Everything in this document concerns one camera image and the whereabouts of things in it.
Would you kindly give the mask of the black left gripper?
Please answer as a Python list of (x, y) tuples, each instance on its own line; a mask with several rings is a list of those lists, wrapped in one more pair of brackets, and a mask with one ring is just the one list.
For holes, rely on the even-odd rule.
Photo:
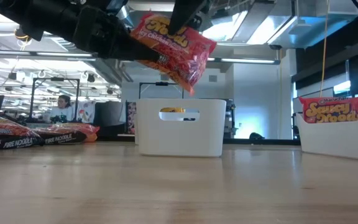
[(81, 50), (101, 58), (148, 60), (156, 62), (160, 54), (135, 39), (129, 39), (124, 24), (115, 16), (93, 6), (82, 6), (72, 42)]

